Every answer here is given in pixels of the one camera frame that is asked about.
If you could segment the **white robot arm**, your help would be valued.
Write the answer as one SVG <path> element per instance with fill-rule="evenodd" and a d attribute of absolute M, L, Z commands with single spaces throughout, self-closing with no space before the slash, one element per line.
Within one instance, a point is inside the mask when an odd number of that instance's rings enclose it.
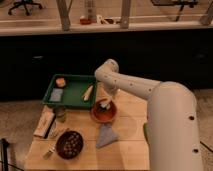
<path fill-rule="evenodd" d="M 150 171 L 204 171 L 197 101 L 186 86 L 120 74 L 113 59 L 106 60 L 94 75 L 108 93 L 121 89 L 147 101 Z"/>

